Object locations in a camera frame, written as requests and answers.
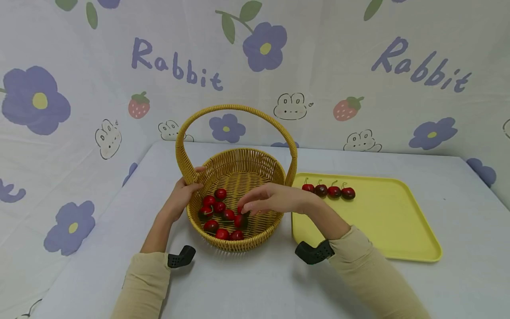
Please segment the left hand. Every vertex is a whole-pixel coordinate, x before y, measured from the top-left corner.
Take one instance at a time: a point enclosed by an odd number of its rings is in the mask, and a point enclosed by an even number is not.
[[[205,169],[206,168],[203,166],[195,167],[195,171],[197,173],[204,171]],[[181,179],[175,184],[172,194],[170,194],[170,197],[166,200],[166,203],[163,205],[160,213],[167,215],[171,222],[177,221],[182,215],[186,205],[188,205],[191,195],[202,187],[202,184],[197,183],[186,185],[184,177],[181,177]]]

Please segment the flower stem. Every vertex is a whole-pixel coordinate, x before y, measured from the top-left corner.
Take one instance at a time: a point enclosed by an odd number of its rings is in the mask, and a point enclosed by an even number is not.
[[[247,25],[246,22],[241,21],[241,19],[239,19],[238,17],[231,15],[230,13],[226,13],[225,11],[214,10],[214,12],[219,13],[219,14],[226,14],[227,16],[231,17],[232,19],[239,21],[241,24],[243,24],[243,26],[245,26],[248,30],[250,30],[250,32],[253,33],[253,30],[250,28],[250,26]]]

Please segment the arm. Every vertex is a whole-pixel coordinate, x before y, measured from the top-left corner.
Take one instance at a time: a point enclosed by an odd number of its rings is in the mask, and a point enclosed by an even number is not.
[[[429,318],[405,279],[368,238],[315,194],[270,183],[250,191],[238,206],[254,215],[269,210],[307,215],[335,251],[330,264],[377,317]]]
[[[335,252],[329,263],[377,317],[430,318],[402,275],[365,234],[355,226],[345,232],[346,222],[324,201],[312,203],[308,215]]]
[[[172,224],[179,219],[200,184],[180,179],[154,220],[140,253],[133,256],[111,319],[158,319],[170,281],[165,253]]]

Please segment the beige sleeve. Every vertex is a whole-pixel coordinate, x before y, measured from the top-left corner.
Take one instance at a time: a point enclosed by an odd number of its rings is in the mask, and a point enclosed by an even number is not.
[[[168,254],[136,254],[111,319],[158,319],[170,280]]]
[[[380,318],[430,318],[402,275],[355,226],[329,245],[330,264]]]

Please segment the strawberry print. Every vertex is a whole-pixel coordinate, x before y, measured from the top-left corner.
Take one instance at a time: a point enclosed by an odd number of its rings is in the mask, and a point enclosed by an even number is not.
[[[337,121],[347,121],[355,117],[361,108],[360,101],[363,99],[363,96],[359,99],[349,96],[346,100],[338,102],[335,108],[333,108],[333,116]]]
[[[144,117],[150,109],[149,99],[145,96],[147,92],[143,91],[141,94],[133,94],[127,110],[131,117],[139,119]]]

